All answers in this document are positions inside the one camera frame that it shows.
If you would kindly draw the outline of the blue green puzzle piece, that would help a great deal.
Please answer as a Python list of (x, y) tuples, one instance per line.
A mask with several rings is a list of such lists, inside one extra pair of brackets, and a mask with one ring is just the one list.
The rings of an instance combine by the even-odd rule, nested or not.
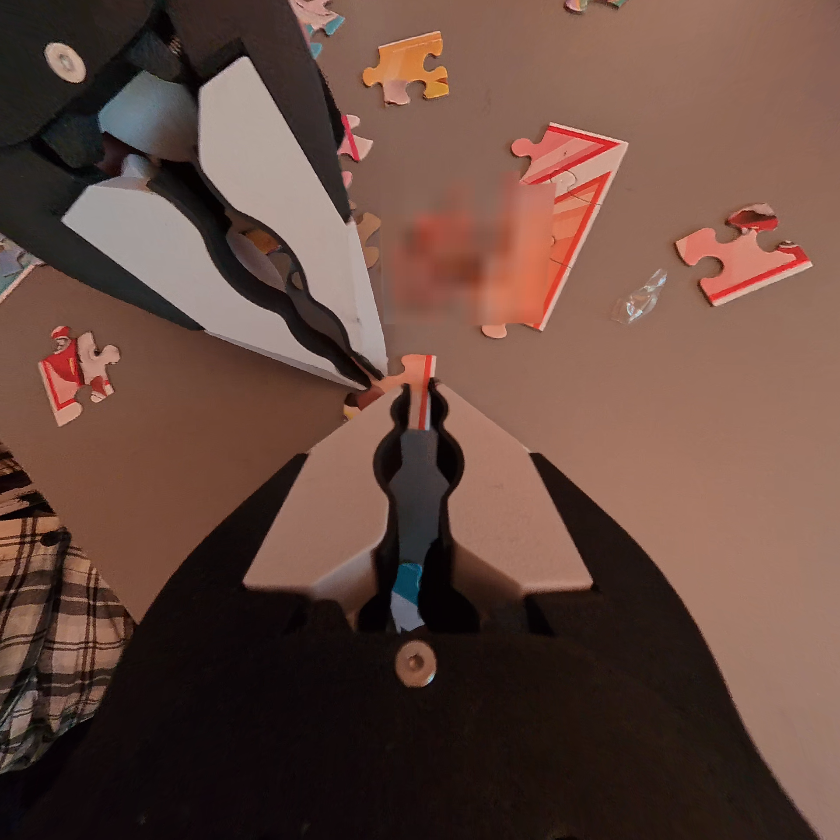
[(410, 633), (424, 625), (418, 608), (423, 567), (400, 563), (391, 593), (391, 616), (398, 634)]

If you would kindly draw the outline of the person's plaid shirt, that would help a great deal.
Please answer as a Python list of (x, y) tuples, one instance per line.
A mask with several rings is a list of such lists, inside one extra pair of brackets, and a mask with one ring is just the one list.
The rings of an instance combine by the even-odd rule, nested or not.
[(134, 622), (1, 445), (1, 772), (26, 770), (100, 708)]

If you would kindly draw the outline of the orange red-edged puzzle piece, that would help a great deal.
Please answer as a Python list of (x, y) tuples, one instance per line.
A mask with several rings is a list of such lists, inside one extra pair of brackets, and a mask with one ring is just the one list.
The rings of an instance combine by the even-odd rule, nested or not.
[(434, 354), (410, 353), (402, 357), (403, 371), (386, 376), (376, 385), (383, 393), (393, 389), (409, 388), (410, 406), (407, 427), (427, 432), (431, 429), (431, 403), (428, 385), (435, 377), (437, 356)]

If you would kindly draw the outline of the grey desk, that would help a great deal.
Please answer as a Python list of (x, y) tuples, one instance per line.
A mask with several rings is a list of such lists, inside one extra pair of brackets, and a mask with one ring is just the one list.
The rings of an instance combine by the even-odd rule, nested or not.
[[(335, 2), (320, 65), (374, 142), (382, 221), (493, 196), (550, 122), (629, 143), (544, 332), (385, 328), (657, 563), (753, 740), (838, 838), (838, 2)], [(745, 207), (811, 267), (712, 307), (676, 242)], [(656, 307), (616, 300), (659, 269)], [(43, 266), (2, 303), (2, 440), (140, 617), (197, 544), (340, 424), (335, 384)]]

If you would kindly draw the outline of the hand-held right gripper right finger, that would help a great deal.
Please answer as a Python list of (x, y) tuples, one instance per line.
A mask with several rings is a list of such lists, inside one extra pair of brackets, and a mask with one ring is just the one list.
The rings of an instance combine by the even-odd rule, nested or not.
[(529, 598), (588, 592), (592, 575), (533, 454), (447, 385), (428, 386), (445, 481), (427, 551), (427, 628), (478, 632)]

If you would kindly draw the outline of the jigsaw puzzle pieces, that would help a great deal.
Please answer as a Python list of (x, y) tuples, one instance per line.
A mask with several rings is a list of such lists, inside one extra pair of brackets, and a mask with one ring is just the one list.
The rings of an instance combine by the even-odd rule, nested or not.
[[(319, 64), (324, 44), (317, 41), (315, 33), (321, 31), (325, 38), (329, 38), (340, 29), (345, 16), (331, 8), (334, 3), (288, 2), (297, 17), (311, 57), (316, 61), (329, 89), (323, 67)], [(197, 153), (198, 94), (207, 81), (199, 84), (195, 80), (188, 80), (184, 58), (176, 77), (173, 69), (167, 70), (163, 66), (161, 55), (152, 54), (149, 39), (155, 39), (152, 30), (146, 31), (143, 41), (136, 42), (132, 50), (125, 53), (125, 57), (140, 67), (140, 71), (93, 117), (91, 136), (94, 140), (101, 141), (101, 150), (94, 151), (92, 158), (96, 169), (102, 173), (102, 178), (88, 186), (116, 177), (174, 177), (188, 187), (207, 208), (227, 219), (233, 232), (248, 240), (258, 251), (254, 241), (235, 231), (231, 213), (250, 222), (251, 227), (256, 227), (258, 232), (262, 231), (269, 238), (273, 237), (277, 245), (275, 250), (287, 256), (287, 260), (290, 260), (290, 273), (299, 277), (302, 286), (292, 286), (275, 267), (274, 273), (263, 275), (264, 281), (285, 291), (306, 323), (328, 335), (341, 346), (351, 360), (370, 377), (373, 385), (374, 374), (369, 365), (360, 362), (350, 349), (347, 334), (337, 317), (310, 296), (298, 259), (292, 254), (290, 247), (284, 245), (279, 237), (262, 223), (234, 210), (203, 173)], [(343, 109), (338, 109), (340, 119), (343, 114), (348, 114)], [(340, 142), (342, 137), (343, 127), (340, 125)], [(353, 206), (348, 196), (352, 175), (341, 170), (341, 177), (349, 200), (350, 219), (355, 222)], [(738, 230), (738, 237), (731, 242), (721, 243), (712, 229), (703, 228), (675, 243), (679, 257), (688, 266), (706, 258), (715, 259), (721, 264), (718, 275), (699, 281), (699, 288), (712, 307), (734, 301), (751, 291), (811, 267), (812, 263), (802, 248), (791, 242), (783, 242), (772, 251), (765, 251), (759, 246), (759, 234), (774, 229), (777, 223), (778, 220), (769, 206), (747, 206), (727, 220), (728, 226)], [(26, 248), (16, 245), (14, 241), (12, 245), (12, 279), (2, 290), (2, 301), (24, 278), (46, 264), (44, 260), (37, 258)], [(502, 314), (504, 307), (501, 302), (491, 304), (487, 295), (485, 298), (480, 296), (482, 293), (484, 292), (479, 294), (475, 302), (475, 320), (508, 322), (509, 317)]]

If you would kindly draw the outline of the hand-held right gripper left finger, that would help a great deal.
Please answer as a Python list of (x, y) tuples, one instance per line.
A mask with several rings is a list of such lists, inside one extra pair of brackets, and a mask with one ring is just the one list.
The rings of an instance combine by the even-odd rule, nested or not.
[(410, 406), (409, 389), (395, 388), (311, 448), (245, 573), (246, 589), (336, 602), (352, 627), (375, 613), (399, 560), (391, 483)]

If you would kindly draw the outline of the pink diagonal-striped puzzle piece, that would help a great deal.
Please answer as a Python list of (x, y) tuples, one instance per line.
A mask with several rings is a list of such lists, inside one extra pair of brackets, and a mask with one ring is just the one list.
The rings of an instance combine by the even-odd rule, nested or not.
[(361, 119), (353, 114), (343, 114), (341, 117), (343, 137), (340, 142), (337, 155), (347, 156), (353, 162), (361, 162), (371, 151), (373, 141), (357, 134), (356, 130), (361, 124)]

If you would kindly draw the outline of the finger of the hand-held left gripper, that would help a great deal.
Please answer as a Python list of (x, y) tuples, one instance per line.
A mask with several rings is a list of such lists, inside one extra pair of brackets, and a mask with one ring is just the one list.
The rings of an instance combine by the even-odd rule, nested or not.
[(357, 226), (343, 219), (248, 57), (198, 94), (198, 160), (236, 211), (290, 247), (312, 299), (336, 316), (374, 375), (385, 340)]
[(273, 265), (174, 177), (88, 186), (62, 223), (209, 335), (353, 389), (371, 379), (289, 295)]

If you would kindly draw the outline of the red striped joined puzzle section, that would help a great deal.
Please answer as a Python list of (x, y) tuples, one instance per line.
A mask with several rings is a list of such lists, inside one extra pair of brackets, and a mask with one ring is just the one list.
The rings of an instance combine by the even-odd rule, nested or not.
[(504, 339), (508, 324), (543, 331), (628, 149), (628, 142), (550, 122), (541, 139), (518, 138), (511, 153), (528, 167), (506, 197), (502, 290), (508, 322), (484, 324)]

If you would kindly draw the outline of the clear plastic scrap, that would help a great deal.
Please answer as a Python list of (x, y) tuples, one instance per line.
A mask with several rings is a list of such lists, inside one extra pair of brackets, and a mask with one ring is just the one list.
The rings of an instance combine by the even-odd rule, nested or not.
[(610, 319), (629, 325), (648, 315), (657, 305), (667, 282), (667, 271), (658, 269), (641, 287), (615, 301)]

